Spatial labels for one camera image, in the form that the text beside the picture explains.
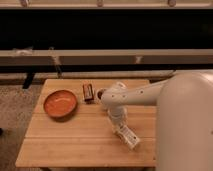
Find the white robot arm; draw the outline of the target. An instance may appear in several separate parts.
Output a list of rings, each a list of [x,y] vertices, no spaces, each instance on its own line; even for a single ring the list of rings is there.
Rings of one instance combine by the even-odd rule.
[[[122,124],[127,105],[155,105],[156,171],[213,171],[213,72],[186,72],[129,89],[117,82],[101,103]]]

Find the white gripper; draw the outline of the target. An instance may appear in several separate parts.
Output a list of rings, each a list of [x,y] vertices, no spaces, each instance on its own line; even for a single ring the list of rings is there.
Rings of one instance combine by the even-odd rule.
[[[122,128],[126,124],[127,109],[125,107],[109,108],[107,113],[115,130]]]

